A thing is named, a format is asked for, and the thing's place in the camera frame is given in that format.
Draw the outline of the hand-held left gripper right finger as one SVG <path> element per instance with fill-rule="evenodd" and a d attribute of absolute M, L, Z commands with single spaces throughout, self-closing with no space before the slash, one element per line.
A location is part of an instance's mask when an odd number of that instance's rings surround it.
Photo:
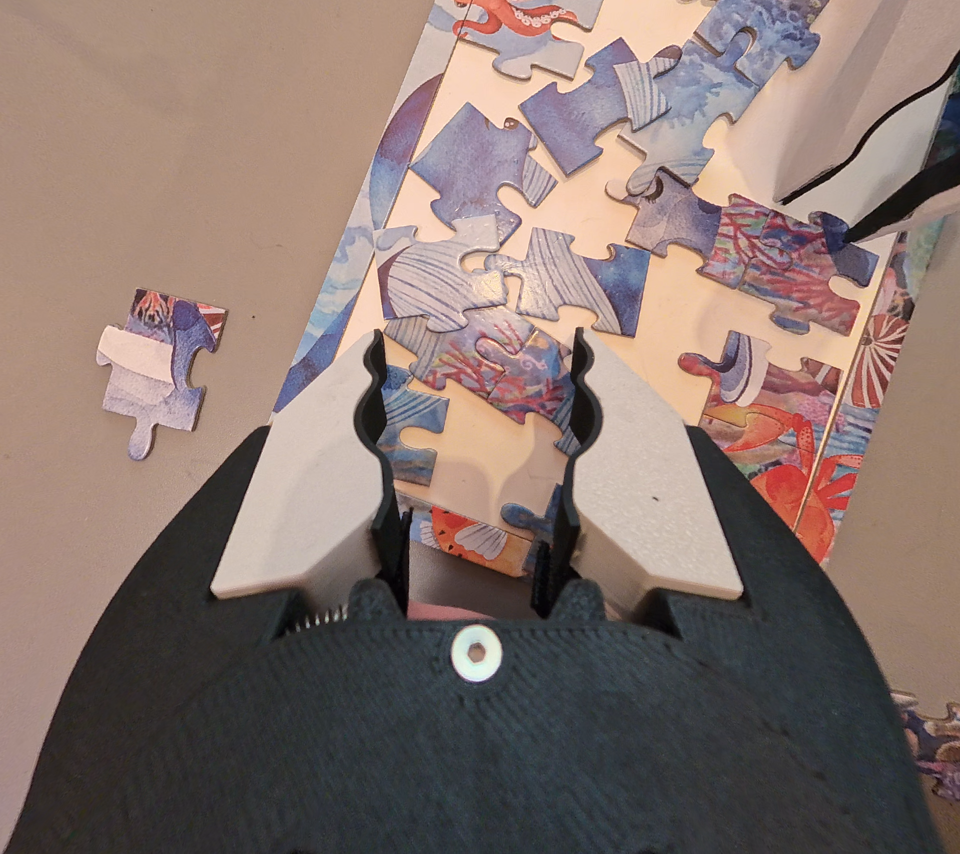
<path fill-rule="evenodd" d="M 532 606 L 549 616 L 575 575 L 633 618 L 649 591 L 734 600 L 743 585 L 676 410 L 592 330 L 578 328 L 569 428 L 578 442 L 553 542 L 538 550 Z"/>

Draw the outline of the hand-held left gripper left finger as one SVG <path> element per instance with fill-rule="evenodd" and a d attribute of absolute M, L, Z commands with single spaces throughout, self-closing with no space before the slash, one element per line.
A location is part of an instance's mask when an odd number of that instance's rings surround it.
<path fill-rule="evenodd" d="M 274 417 L 211 583 L 218 598 L 295 588 L 341 604 L 379 576 L 407 603 L 411 519 L 378 448 L 386 376 L 373 330 Z"/>

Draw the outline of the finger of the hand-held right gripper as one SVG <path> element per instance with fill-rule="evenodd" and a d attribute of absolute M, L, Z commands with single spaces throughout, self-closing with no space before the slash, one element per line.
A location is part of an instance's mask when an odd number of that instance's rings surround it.
<path fill-rule="evenodd" d="M 778 200 L 797 199 L 848 164 L 887 117 L 949 76 L 958 46 L 959 0 L 882 0 L 825 91 L 800 112 Z"/>
<path fill-rule="evenodd" d="M 959 211 L 959 153 L 923 169 L 846 232 L 847 242 L 909 231 Z"/>

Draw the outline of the sea print puzzle tray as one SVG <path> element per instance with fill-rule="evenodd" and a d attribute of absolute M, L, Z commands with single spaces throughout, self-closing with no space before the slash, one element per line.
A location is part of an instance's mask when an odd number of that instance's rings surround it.
<path fill-rule="evenodd" d="M 814 95 L 826 91 L 883 0 L 830 0 L 822 7 L 810 0 L 785 1 L 819 35 L 817 49 L 799 68 L 783 62 L 737 120 L 722 115 L 713 122 L 702 138 L 713 155 L 688 187 L 699 199 L 722 208 L 729 205 L 731 194 L 738 194 L 804 223 L 814 212 L 851 223 L 926 160 L 946 84 L 924 94 L 899 120 L 891 119 L 886 133 L 877 130 L 857 166 L 801 199 L 781 202 L 779 171 L 796 139 L 801 112 Z M 519 423 L 454 380 L 436 389 L 410 372 L 417 356 L 385 332 L 393 319 L 383 315 L 374 233 L 415 226 L 415 238 L 423 243 L 455 236 L 453 223 L 444 224 L 431 209 L 438 190 L 411 167 L 457 112 L 472 104 L 498 128 L 508 118 L 528 128 L 536 137 L 529 155 L 557 184 L 535 207 L 516 188 L 499 188 L 498 200 L 520 216 L 521 224 L 499 241 L 496 251 L 464 256 L 461 267 L 466 272 L 490 272 L 485 260 L 492 254 L 523 260 L 536 227 L 572 235 L 571 251 L 585 258 L 606 260 L 613 245 L 644 250 L 626 241 L 638 201 L 618 200 L 607 192 L 610 181 L 627 180 L 645 158 L 643 150 L 619 136 L 622 128 L 631 128 L 630 121 L 600 133 L 594 140 L 599 156 L 566 176 L 521 104 L 551 83 L 567 93 L 590 80 L 594 71 L 586 61 L 618 38 L 642 63 L 669 46 L 682 49 L 690 40 L 715 56 L 723 55 L 695 32 L 716 2 L 602 0 L 592 28 L 566 21 L 552 25 L 554 37 L 583 46 L 573 78 L 534 66 L 531 77 L 520 80 L 494 68 L 495 51 L 455 34 L 455 24 L 467 15 L 454 20 L 434 1 L 273 414 L 279 415 L 364 331 L 382 329 L 391 365 L 386 391 L 390 427 L 384 446 L 401 492 L 414 504 L 413 534 L 423 543 L 509 576 L 531 575 L 534 535 L 505 523 L 500 511 L 515 503 L 536 515 L 546 513 L 554 492 L 559 494 L 564 454 L 554 441 L 561 430 L 533 412 Z M 521 314 L 517 303 L 522 281 L 499 270 L 507 302 L 486 308 L 511 310 L 570 352 L 576 327 L 593 331 L 687 422 L 699 426 L 713 384 L 708 377 L 687 373 L 678 359 L 695 353 L 719 360 L 731 331 L 770 344 L 767 359 L 780 368 L 798 369 L 803 358 L 839 368 L 836 399 L 816 458 L 863 457 L 908 328 L 911 299 L 926 271 L 930 242 L 920 236 L 916 241 L 874 240 L 858 247 L 878 257 L 870 284 L 861 287 L 838 275 L 829 280 L 836 295 L 859 305 L 848 335 L 814 321 L 807 333 L 787 331 L 772 320 L 771 303 L 739 286 L 730 288 L 699 275 L 708 258 L 678 243 L 669 244 L 664 257 L 648 251 L 633 337 L 594 330 L 597 317 L 588 308 L 560 306 L 556 321 Z M 467 309 L 466 319 L 469 311 L 479 309 L 485 308 Z"/>

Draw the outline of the small blue purple puzzle piece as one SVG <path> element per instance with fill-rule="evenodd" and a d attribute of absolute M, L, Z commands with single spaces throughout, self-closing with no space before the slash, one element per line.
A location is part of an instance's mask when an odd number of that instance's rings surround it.
<path fill-rule="evenodd" d="M 785 0 L 717 0 L 695 30 L 718 54 L 726 53 L 742 31 L 750 32 L 753 41 L 735 67 L 758 87 L 786 61 L 794 69 L 802 67 L 820 43 L 805 17 L 789 9 Z"/>

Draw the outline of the red striped shell puzzle piece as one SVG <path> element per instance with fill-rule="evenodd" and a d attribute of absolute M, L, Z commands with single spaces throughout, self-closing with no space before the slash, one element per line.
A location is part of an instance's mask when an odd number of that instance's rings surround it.
<path fill-rule="evenodd" d="M 747 265 L 739 290 L 774 306 L 774 323 L 806 334 L 810 321 L 847 336 L 859 305 L 830 288 L 834 276 L 867 287 L 878 255 L 848 243 L 848 225 L 828 212 L 812 212 L 803 222 L 783 212 L 770 212 L 760 237 L 760 253 Z"/>

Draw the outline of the coral and purple puzzle piece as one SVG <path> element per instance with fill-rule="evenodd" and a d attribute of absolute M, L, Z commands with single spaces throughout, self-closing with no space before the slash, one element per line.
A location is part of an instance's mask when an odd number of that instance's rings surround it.
<path fill-rule="evenodd" d="M 509 308 L 470 310 L 467 320 L 440 335 L 442 358 L 493 366 L 491 385 L 481 387 L 488 404 L 518 423 L 533 413 L 565 432 L 573 401 L 570 349 Z"/>

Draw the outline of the red coral puzzle piece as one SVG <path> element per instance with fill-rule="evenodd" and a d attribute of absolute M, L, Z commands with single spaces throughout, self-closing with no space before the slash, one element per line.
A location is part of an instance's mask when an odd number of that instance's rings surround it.
<path fill-rule="evenodd" d="M 787 227 L 789 216 L 738 193 L 722 208 L 713 248 L 697 273 L 737 289 L 751 261 L 762 269 L 786 269 L 791 255 L 775 243 L 774 228 Z"/>

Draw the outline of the striped dark blue puzzle piece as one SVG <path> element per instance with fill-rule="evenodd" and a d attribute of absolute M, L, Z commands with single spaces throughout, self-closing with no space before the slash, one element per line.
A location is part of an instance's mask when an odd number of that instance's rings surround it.
<path fill-rule="evenodd" d="M 574 237 L 535 227 L 523 260 L 491 254 L 485 268 L 521 281 L 518 313 L 556 321 L 561 306 L 593 311 L 593 329 L 626 337 L 637 333 L 650 253 L 610 245 L 606 260 L 583 257 L 570 249 Z"/>

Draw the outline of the pale striped puzzle piece with fin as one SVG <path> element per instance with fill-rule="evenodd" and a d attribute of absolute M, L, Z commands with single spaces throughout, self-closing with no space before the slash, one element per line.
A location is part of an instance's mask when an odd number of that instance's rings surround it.
<path fill-rule="evenodd" d="M 506 304 L 508 291 L 499 271 L 468 272 L 461 266 L 469 254 L 498 250 L 496 217 L 460 218 L 453 227 L 455 236 L 430 242 L 416 239 L 416 226 L 373 233 L 386 320 L 425 316 L 430 331 L 445 333 L 467 325 L 466 310 Z"/>

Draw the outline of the whale eye puzzle piece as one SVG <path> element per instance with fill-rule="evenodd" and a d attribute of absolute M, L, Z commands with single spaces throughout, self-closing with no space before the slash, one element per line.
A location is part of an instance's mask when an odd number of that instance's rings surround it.
<path fill-rule="evenodd" d="M 665 257 L 678 244 L 709 258 L 714 250 L 722 207 L 699 198 L 693 190 L 661 167 L 637 201 L 626 242 Z"/>

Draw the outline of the blue watercolour puzzle piece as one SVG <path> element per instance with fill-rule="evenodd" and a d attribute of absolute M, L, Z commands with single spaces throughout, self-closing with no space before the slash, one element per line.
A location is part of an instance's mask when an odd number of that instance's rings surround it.
<path fill-rule="evenodd" d="M 600 133 L 625 121 L 637 131 L 669 110 L 655 77 L 681 58 L 681 48 L 669 45 L 642 63 L 618 38 L 585 61 L 593 70 L 589 80 L 569 92 L 551 83 L 523 101 L 520 110 L 563 174 L 571 176 L 599 156 L 594 141 Z"/>

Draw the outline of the dark blue puzzle piece with eye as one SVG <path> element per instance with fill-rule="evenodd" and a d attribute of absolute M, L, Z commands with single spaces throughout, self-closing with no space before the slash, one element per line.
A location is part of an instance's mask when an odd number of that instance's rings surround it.
<path fill-rule="evenodd" d="M 444 224 L 494 215 L 499 242 L 504 243 L 522 219 L 498 200 L 498 190 L 509 185 L 536 207 L 557 184 L 529 155 L 536 145 L 537 137 L 516 118 L 508 117 L 499 128 L 466 103 L 411 169 L 438 191 L 431 209 Z"/>

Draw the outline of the orange puffer fish puzzle piece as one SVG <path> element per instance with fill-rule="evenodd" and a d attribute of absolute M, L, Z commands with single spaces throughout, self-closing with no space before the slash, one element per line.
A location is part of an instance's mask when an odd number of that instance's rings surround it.
<path fill-rule="evenodd" d="M 513 527 L 532 533 L 534 540 L 543 540 L 552 544 L 560 503 L 560 495 L 556 491 L 554 494 L 555 496 L 549 501 L 543 515 L 537 515 L 521 504 L 508 502 L 501 507 L 501 518 Z"/>

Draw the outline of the orange crab puzzle piece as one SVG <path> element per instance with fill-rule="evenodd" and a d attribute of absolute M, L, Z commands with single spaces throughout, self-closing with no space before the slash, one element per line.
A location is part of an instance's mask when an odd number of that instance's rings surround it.
<path fill-rule="evenodd" d="M 792 431 L 798 451 L 798 465 L 783 464 L 756 476 L 751 485 L 777 515 L 791 528 L 813 559 L 823 562 L 835 536 L 833 510 L 845 510 L 857 482 L 856 473 L 834 479 L 840 466 L 858 471 L 861 454 L 835 454 L 818 460 L 817 444 L 810 420 L 766 404 L 746 407 L 745 432 L 727 448 L 728 453 L 759 448 Z"/>

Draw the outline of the puzzle piece with white patch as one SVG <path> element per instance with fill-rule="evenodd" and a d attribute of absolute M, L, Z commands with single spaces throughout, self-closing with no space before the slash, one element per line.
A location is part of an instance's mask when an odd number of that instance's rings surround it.
<path fill-rule="evenodd" d="M 102 408 L 135 418 L 132 460 L 149 455 L 157 425 L 194 429 L 205 391 L 188 383 L 189 370 L 199 349 L 216 349 L 226 315 L 224 308 L 138 288 L 125 327 L 103 330 L 96 361 L 112 370 Z"/>

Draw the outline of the joined blue purple puzzle pieces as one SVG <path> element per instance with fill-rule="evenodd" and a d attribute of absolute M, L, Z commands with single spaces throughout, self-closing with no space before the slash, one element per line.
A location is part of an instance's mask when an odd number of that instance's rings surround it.
<path fill-rule="evenodd" d="M 918 699 L 908 692 L 892 692 L 918 770 L 936 782 L 937 796 L 959 801 L 959 704 L 946 704 L 945 717 L 918 712 Z"/>

